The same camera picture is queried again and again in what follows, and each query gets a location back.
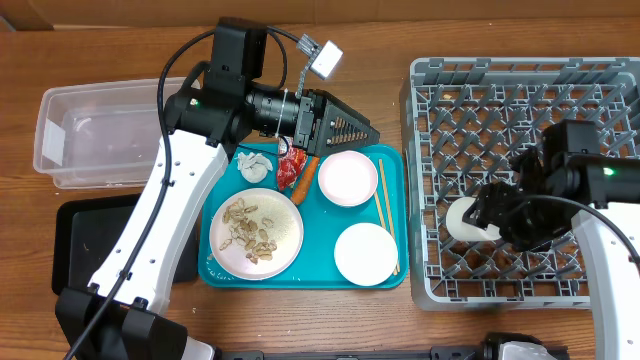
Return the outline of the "black rectangular tray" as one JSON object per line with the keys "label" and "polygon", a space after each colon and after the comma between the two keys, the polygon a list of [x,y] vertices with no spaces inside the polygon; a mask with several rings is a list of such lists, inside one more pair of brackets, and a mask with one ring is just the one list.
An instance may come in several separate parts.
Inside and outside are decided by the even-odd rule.
{"label": "black rectangular tray", "polygon": [[83,290],[117,243],[139,199],[137,194],[75,200],[56,215],[51,289]]}

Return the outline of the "wooden chopstick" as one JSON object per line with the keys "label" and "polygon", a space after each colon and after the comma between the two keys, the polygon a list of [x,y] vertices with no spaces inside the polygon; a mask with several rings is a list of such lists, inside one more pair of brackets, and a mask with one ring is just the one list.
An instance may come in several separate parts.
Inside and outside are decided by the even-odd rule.
{"label": "wooden chopstick", "polygon": [[389,222],[389,232],[390,232],[391,236],[395,240],[396,236],[395,236],[393,216],[392,216],[392,211],[391,211],[391,202],[390,202],[390,198],[389,198],[388,186],[387,186],[387,181],[386,181],[386,173],[385,173],[384,162],[383,162],[382,159],[379,159],[378,163],[379,163],[379,169],[380,169],[380,176],[381,176],[381,179],[382,179],[382,189],[383,189],[383,195],[384,195],[384,199],[385,199],[386,212],[387,212],[387,217],[388,217],[388,222]]}
{"label": "wooden chopstick", "polygon": [[[387,226],[386,226],[386,222],[385,222],[385,218],[384,218],[384,214],[382,211],[382,206],[381,206],[381,202],[380,202],[380,198],[379,195],[377,193],[377,190],[374,192],[373,194],[374,196],[374,200],[375,200],[375,204],[376,204],[376,208],[377,208],[377,212],[378,212],[378,216],[379,216],[379,221],[380,221],[380,226],[384,229],[387,230]],[[396,264],[395,269],[393,270],[393,275],[398,275],[399,272],[399,264]]]}

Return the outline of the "red snack wrapper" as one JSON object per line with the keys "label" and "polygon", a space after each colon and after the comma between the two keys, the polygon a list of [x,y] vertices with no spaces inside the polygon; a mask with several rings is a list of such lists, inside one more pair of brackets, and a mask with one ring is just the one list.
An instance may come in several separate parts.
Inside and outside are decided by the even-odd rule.
{"label": "red snack wrapper", "polygon": [[276,183],[280,191],[292,187],[302,174],[308,155],[304,150],[287,146],[283,141],[278,145],[278,167]]}

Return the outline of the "white cup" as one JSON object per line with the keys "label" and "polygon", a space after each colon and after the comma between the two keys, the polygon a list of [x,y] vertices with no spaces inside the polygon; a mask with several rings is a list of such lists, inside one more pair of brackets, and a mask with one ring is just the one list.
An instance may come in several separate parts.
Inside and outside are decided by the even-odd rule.
{"label": "white cup", "polygon": [[475,203],[474,197],[462,197],[448,208],[445,218],[446,229],[450,236],[463,242],[489,242],[501,239],[500,229],[489,225],[486,229],[472,225],[464,219],[465,213]]}

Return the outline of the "pink bowl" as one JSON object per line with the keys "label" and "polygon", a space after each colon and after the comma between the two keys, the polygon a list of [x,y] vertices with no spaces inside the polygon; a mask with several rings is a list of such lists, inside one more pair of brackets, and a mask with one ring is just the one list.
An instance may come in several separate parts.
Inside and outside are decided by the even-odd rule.
{"label": "pink bowl", "polygon": [[366,155],[344,151],[328,156],[321,163],[318,184],[330,202],[340,207],[356,207],[376,192],[378,171]]}

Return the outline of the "teal serving tray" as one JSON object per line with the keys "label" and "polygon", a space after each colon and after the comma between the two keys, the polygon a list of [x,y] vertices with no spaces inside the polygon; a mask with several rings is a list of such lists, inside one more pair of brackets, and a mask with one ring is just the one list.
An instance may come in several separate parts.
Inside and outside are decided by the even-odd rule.
{"label": "teal serving tray", "polygon": [[[404,160],[394,148],[379,144],[362,148],[361,153],[378,166],[384,162],[388,193],[398,248],[400,272],[390,276],[378,289],[395,288],[401,284],[409,271],[409,250],[407,233],[407,204],[404,181]],[[218,288],[260,288],[260,289],[352,289],[354,284],[346,280],[338,271],[334,261],[334,246],[338,236],[347,227],[360,222],[377,223],[379,216],[373,199],[354,208],[341,208],[321,194],[317,184],[313,184],[299,208],[304,225],[302,248],[284,272],[259,281],[248,281],[226,272],[213,258],[209,228],[211,218],[222,203],[232,195],[252,189],[254,185],[246,181],[233,160],[224,175],[214,185],[202,209],[202,223],[198,255],[198,272],[202,280]],[[380,192],[383,213],[387,216],[383,190]]]}

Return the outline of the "white bowl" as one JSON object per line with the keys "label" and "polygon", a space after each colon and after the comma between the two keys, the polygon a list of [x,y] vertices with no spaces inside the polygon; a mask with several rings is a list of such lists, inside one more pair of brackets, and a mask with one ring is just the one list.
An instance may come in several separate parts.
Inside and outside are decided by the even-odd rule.
{"label": "white bowl", "polygon": [[346,228],[334,247],[334,261],[340,274],[362,287],[386,281],[393,274],[398,257],[392,235],[373,223],[357,223]]}

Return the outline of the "clear plastic bin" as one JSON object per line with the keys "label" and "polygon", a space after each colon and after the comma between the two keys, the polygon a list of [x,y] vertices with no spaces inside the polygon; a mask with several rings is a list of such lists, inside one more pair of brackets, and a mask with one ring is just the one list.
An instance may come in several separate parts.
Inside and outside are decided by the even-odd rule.
{"label": "clear plastic bin", "polygon": [[60,189],[143,186],[161,137],[156,79],[56,87],[42,97],[33,168]]}

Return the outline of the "orange carrot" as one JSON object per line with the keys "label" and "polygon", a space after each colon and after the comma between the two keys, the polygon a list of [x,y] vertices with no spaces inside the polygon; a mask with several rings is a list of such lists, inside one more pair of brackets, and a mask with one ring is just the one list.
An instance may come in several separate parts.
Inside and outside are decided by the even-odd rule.
{"label": "orange carrot", "polygon": [[304,170],[304,173],[300,177],[298,185],[294,189],[291,195],[291,201],[296,205],[300,205],[304,202],[311,187],[314,175],[320,162],[319,157],[312,157],[309,165]]}

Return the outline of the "pink plate with peanut shells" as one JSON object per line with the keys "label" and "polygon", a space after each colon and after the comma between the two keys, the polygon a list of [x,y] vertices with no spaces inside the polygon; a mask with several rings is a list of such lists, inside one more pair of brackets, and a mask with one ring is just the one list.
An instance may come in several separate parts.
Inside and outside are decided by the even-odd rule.
{"label": "pink plate with peanut shells", "polygon": [[259,281],[284,272],[298,256],[304,225],[297,207],[265,188],[240,191],[211,218],[213,258],[229,274]]}

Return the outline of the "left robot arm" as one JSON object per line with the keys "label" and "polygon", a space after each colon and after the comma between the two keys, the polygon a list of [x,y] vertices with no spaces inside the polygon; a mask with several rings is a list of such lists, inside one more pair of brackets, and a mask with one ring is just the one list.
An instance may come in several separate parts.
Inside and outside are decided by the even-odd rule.
{"label": "left robot arm", "polygon": [[240,143],[259,132],[321,158],[379,141],[366,117],[326,91],[260,83],[266,43],[285,30],[223,17],[208,35],[211,57],[175,94],[156,95],[158,154],[117,243],[85,289],[58,297],[71,359],[219,358],[165,314],[195,221]]}

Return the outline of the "grey dishwasher rack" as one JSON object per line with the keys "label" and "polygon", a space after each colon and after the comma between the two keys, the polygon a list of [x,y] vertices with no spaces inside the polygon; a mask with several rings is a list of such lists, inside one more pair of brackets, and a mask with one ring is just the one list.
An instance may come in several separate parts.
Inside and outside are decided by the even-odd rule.
{"label": "grey dishwasher rack", "polygon": [[419,58],[400,93],[414,303],[429,311],[589,307],[571,234],[546,252],[463,242],[448,207],[491,182],[513,184],[510,160],[564,119],[596,123],[609,157],[639,155],[635,58]]}

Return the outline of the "crumpled white tissue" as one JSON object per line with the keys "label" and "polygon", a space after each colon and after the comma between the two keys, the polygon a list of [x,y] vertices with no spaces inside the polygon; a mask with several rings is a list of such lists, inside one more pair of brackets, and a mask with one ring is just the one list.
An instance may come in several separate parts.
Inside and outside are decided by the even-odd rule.
{"label": "crumpled white tissue", "polygon": [[273,170],[273,164],[262,153],[240,153],[237,156],[237,169],[246,181],[257,184]]}

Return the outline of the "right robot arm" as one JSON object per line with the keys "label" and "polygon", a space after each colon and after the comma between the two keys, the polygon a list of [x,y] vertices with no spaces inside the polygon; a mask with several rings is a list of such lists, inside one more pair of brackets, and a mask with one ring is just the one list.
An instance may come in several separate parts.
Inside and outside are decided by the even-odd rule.
{"label": "right robot arm", "polygon": [[572,233],[586,267],[597,358],[638,358],[638,161],[601,154],[595,123],[563,120],[510,167],[516,184],[486,184],[449,207],[449,234],[538,251]]}

